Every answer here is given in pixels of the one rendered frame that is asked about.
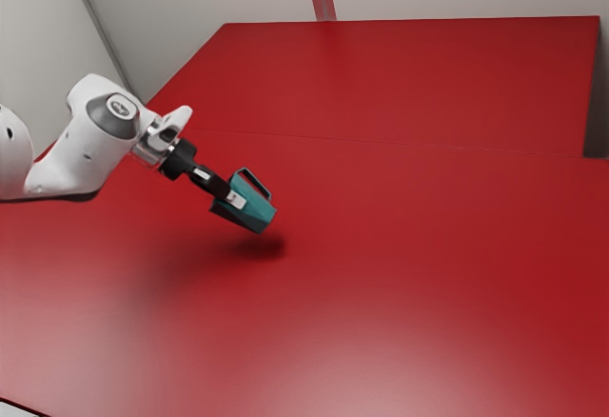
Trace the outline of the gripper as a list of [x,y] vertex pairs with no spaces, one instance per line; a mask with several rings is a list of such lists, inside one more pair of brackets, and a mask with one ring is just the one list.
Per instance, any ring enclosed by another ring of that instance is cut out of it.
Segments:
[[186,138],[182,138],[169,149],[167,158],[161,165],[161,173],[171,181],[185,174],[201,182],[203,189],[215,199],[227,202],[236,209],[243,209],[246,199],[234,191],[230,184],[213,171],[199,166],[195,161],[196,147]]

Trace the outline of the teal faceted mug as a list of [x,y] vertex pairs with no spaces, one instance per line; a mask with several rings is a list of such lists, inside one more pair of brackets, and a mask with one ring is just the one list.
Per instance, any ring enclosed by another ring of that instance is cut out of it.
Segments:
[[235,171],[228,179],[229,193],[215,198],[209,211],[242,228],[261,234],[271,223],[276,209],[271,192],[247,168]]

